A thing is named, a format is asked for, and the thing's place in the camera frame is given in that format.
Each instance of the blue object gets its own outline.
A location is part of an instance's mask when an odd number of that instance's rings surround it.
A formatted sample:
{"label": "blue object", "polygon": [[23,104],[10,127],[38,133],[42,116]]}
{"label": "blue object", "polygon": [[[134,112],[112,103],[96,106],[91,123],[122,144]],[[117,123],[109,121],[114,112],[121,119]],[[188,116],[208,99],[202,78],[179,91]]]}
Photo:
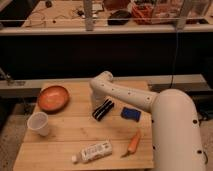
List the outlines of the blue object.
{"label": "blue object", "polygon": [[121,112],[121,117],[125,119],[132,119],[138,122],[140,120],[141,111],[136,109],[130,109],[127,107],[124,107]]}

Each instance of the paper cup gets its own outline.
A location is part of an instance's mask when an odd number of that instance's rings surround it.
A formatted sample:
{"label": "paper cup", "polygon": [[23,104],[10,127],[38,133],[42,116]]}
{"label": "paper cup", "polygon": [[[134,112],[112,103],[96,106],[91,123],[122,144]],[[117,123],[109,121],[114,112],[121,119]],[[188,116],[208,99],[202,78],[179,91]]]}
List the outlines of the paper cup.
{"label": "paper cup", "polygon": [[44,112],[37,112],[30,116],[27,127],[42,136],[47,136],[50,132],[48,125],[48,115]]}

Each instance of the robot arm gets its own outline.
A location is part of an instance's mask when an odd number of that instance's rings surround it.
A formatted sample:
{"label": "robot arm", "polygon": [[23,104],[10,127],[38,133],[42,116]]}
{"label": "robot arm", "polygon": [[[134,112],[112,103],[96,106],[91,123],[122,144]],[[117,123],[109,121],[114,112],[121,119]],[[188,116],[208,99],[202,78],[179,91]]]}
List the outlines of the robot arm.
{"label": "robot arm", "polygon": [[132,104],[144,111],[150,112],[152,103],[157,95],[155,92],[123,87],[112,83],[113,76],[105,71],[90,81],[93,89],[93,108],[102,104],[106,95],[115,97],[121,101]]}
{"label": "robot arm", "polygon": [[105,71],[90,81],[93,107],[106,95],[152,114],[155,171],[205,171],[197,111],[184,92],[168,89],[161,93],[115,85]]}

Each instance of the wooden table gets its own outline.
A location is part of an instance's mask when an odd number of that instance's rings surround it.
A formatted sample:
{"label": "wooden table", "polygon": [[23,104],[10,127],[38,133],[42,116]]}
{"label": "wooden table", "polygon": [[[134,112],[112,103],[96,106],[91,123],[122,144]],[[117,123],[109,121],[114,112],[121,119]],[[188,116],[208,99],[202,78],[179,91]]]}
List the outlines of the wooden table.
{"label": "wooden table", "polygon": [[[117,81],[116,84],[148,90],[143,81]],[[104,169],[153,168],[152,131],[150,114],[142,112],[139,122],[121,118],[124,106],[135,108],[117,99],[110,98],[115,107],[97,122],[91,116],[90,87],[88,82],[46,83],[64,86],[70,93],[69,104],[55,115],[49,115],[51,132],[41,137],[27,130],[14,171],[68,171]],[[36,105],[34,112],[40,111]],[[142,137],[134,155],[120,158],[140,128]],[[103,140],[110,140],[113,154],[87,164],[73,164],[71,156],[82,148]]]}

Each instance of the orange bowl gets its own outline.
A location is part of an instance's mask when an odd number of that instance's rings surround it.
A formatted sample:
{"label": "orange bowl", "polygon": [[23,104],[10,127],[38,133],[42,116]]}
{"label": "orange bowl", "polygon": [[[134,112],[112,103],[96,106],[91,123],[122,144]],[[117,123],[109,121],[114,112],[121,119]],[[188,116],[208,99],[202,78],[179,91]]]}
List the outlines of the orange bowl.
{"label": "orange bowl", "polygon": [[38,106],[45,112],[56,112],[66,106],[70,99],[69,92],[62,86],[50,86],[38,96]]}

